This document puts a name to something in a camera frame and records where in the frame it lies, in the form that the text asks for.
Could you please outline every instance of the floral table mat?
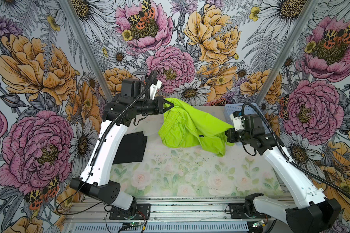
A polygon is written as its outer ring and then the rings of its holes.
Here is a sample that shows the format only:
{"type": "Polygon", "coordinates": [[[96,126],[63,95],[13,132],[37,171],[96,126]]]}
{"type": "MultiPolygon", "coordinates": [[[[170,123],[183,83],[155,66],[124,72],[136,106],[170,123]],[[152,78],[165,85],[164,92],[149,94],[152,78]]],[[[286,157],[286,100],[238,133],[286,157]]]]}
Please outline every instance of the floral table mat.
{"type": "MultiPolygon", "coordinates": [[[[223,107],[197,108],[224,120],[223,107]]],[[[131,124],[127,133],[144,131],[148,138],[142,162],[112,166],[110,179],[126,193],[135,197],[283,194],[273,168],[263,157],[247,155],[241,144],[226,146],[224,157],[201,146],[168,148],[158,135],[162,124],[162,115],[149,116],[138,126],[131,124]]]]}

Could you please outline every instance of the black mounting plate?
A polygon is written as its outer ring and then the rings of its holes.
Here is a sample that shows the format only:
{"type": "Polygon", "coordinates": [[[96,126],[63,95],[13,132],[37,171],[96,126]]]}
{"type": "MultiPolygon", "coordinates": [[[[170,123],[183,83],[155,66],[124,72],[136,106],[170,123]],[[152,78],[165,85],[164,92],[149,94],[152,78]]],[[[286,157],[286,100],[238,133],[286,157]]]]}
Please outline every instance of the black mounting plate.
{"type": "MultiPolygon", "coordinates": [[[[230,217],[232,219],[252,218],[245,214],[245,210],[243,208],[244,203],[229,203],[228,206],[230,208],[230,217]]],[[[255,218],[271,218],[271,217],[267,214],[256,213],[255,218]]]]}
{"type": "MultiPolygon", "coordinates": [[[[142,212],[145,215],[145,219],[148,220],[150,217],[150,204],[137,204],[137,211],[142,212]]],[[[123,217],[117,210],[112,210],[109,216],[110,220],[144,220],[140,214],[135,214],[131,219],[123,217]]]]}

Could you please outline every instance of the blue plastic basket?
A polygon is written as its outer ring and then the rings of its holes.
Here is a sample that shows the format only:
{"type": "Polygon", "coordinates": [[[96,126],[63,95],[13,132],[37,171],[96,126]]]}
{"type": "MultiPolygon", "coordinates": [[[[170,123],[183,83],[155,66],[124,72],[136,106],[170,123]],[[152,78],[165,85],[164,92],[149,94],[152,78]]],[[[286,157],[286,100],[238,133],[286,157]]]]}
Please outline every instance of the blue plastic basket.
{"type": "MultiPolygon", "coordinates": [[[[228,124],[231,124],[233,125],[233,122],[232,120],[230,119],[230,115],[232,113],[234,113],[235,111],[241,111],[242,110],[242,105],[243,103],[239,103],[239,104],[226,104],[224,106],[224,116],[225,116],[225,119],[227,120],[227,123],[228,124]]],[[[252,109],[252,107],[250,106],[245,106],[245,109],[244,109],[244,114],[256,114],[255,110],[252,109]]],[[[263,123],[263,126],[264,126],[264,129],[265,129],[265,133],[269,133],[269,130],[268,128],[265,126],[265,124],[263,123]]]]}

